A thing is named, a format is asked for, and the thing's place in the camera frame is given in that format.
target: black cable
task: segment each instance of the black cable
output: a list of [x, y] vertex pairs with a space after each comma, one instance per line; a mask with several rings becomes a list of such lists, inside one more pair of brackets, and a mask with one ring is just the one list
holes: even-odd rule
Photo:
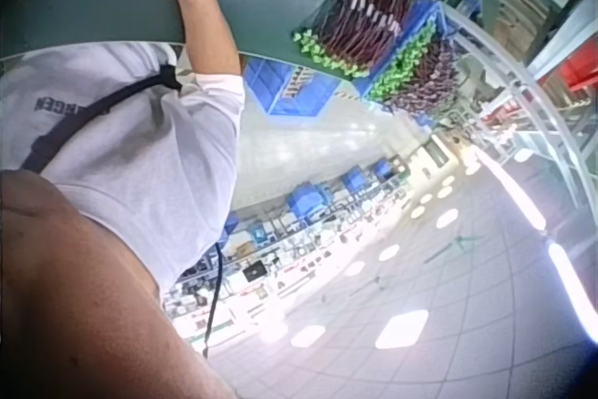
[[222, 259], [222, 250], [219, 243], [214, 245], [216, 248], [216, 253], [218, 254], [218, 276], [216, 277], [216, 287], [214, 288], [214, 297], [212, 298], [212, 305], [209, 308], [209, 317], [207, 318], [207, 327], [206, 327], [206, 336], [204, 336], [204, 358], [207, 359], [207, 342], [209, 341], [210, 336], [212, 335], [212, 325], [214, 324], [214, 314], [216, 313], [216, 304], [218, 303], [218, 296], [221, 292], [221, 285], [222, 285], [222, 268], [224, 265], [224, 261]]

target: person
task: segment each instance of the person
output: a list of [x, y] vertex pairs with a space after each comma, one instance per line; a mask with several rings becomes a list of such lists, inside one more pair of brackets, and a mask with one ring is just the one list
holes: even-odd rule
[[68, 46], [0, 79], [3, 398], [235, 396], [159, 303], [220, 236], [245, 98], [217, 0], [178, 2], [193, 81], [102, 110], [43, 164], [41, 136], [161, 72], [173, 51]]

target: shoulder strap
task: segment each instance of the shoulder strap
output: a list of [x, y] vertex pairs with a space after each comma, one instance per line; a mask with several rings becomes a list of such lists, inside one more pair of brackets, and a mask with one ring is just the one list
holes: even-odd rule
[[118, 91], [101, 98], [89, 107], [82, 108], [74, 116], [66, 116], [56, 123], [46, 135], [38, 137], [31, 146], [31, 152], [22, 164], [21, 169], [41, 173], [46, 165], [58, 154], [58, 151], [77, 131], [95, 119], [104, 111], [111, 109], [127, 98], [158, 85], [180, 90], [181, 85], [175, 77], [175, 67], [163, 65], [160, 73], [149, 78], [141, 79], [125, 86]]

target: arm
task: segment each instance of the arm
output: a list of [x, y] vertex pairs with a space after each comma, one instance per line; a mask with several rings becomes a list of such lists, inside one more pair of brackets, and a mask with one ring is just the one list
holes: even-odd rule
[[116, 236], [42, 177], [0, 181], [0, 397], [235, 397], [135, 281]]
[[178, 0], [193, 72], [241, 75], [231, 30], [217, 0]]

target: workstation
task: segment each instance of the workstation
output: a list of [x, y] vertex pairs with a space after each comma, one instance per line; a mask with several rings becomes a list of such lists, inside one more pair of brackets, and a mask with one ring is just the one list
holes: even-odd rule
[[[161, 291], [178, 336], [245, 399], [573, 388], [598, 341], [595, 0], [217, 1], [245, 103], [226, 221], [196, 220], [214, 237]], [[195, 81], [178, 0], [2, 4], [3, 73], [134, 41]]]

